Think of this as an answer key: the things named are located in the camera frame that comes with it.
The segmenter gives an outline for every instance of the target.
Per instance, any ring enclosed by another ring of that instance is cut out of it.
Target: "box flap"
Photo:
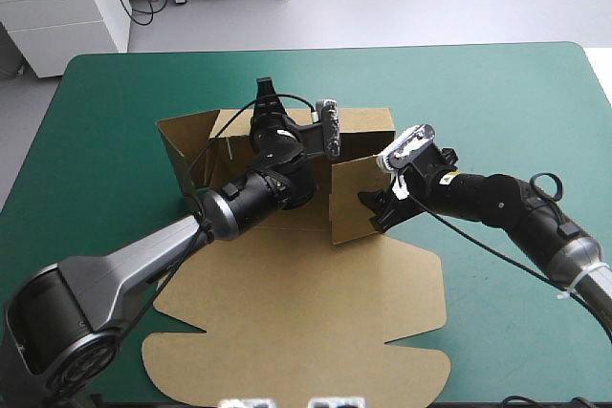
[[[376,233],[369,221],[374,214],[360,202],[357,194],[385,189],[388,185],[389,176],[376,165],[375,156],[332,166],[329,218],[334,244]]]
[[[206,155],[203,161],[198,161],[193,170],[187,169],[198,153],[206,147],[219,112],[221,111],[211,110],[157,122],[183,194],[192,193],[195,188],[202,187],[210,174],[210,159],[213,158],[214,149],[211,149],[213,151]]]

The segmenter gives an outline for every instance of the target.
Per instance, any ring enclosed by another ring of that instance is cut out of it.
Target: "cardboard flap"
[[[192,193],[204,185],[210,175],[214,151],[198,161],[192,171],[188,167],[206,147],[219,110],[162,119],[157,122],[174,173],[183,194]]]
[[[155,333],[142,348],[155,385],[198,406],[338,395],[424,408],[450,369],[440,351],[384,344],[441,327],[446,310],[438,257],[382,235],[332,246],[254,228],[191,257],[155,307],[207,331]]]
[[[334,244],[376,233],[369,221],[374,214],[361,204],[357,194],[385,189],[388,185],[389,176],[376,165],[375,156],[332,166],[329,216]]]

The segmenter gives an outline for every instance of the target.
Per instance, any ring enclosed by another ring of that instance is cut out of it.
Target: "white drawer cabinet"
[[[0,0],[0,22],[41,77],[62,75],[79,54],[127,51],[120,0]]]

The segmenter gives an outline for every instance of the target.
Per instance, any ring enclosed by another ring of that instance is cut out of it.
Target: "flattened cardboard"
[[[448,378],[442,352],[383,344],[442,327],[446,310],[439,258],[382,235],[332,246],[324,232],[254,228],[195,254],[155,306],[207,331],[143,344],[155,385],[185,403],[422,408]]]
[[[238,117],[193,170],[188,171],[188,165],[207,145],[208,139],[218,133],[236,112],[215,110],[158,122],[165,149],[184,195],[192,195],[197,188],[204,186],[221,185],[245,171],[254,156],[248,138],[252,111],[245,111]],[[288,114],[298,124],[311,122],[307,109],[290,109]],[[384,186],[383,176],[376,164],[373,161],[361,162],[361,159],[379,153],[393,140],[393,120],[388,109],[384,108],[340,108],[339,117],[341,157],[334,161],[333,167],[323,157],[312,161],[319,186],[316,196],[299,209],[273,214],[260,224],[261,227],[324,231],[331,234],[334,243],[372,234],[373,230],[367,222],[369,216],[365,215],[367,209],[345,192],[345,185],[346,189],[352,190],[355,177],[373,178],[376,175],[379,179],[370,182],[381,183],[378,187]],[[339,174],[341,179],[334,179],[335,174]],[[332,208],[341,211],[330,213]],[[356,214],[360,216],[360,223],[353,225]]]

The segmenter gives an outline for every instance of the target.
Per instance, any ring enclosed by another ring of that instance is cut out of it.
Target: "white cable tie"
[[[572,293],[576,293],[576,286],[584,278],[584,276],[590,274],[593,271],[597,271],[600,268],[610,268],[610,266],[607,263],[605,263],[605,262],[598,262],[598,263],[593,263],[593,264],[589,265],[588,267],[584,268],[574,278],[574,280],[569,285],[569,287],[565,291],[563,291],[562,293],[557,295],[557,298],[559,300],[566,300],[567,298],[569,298],[572,295]]]

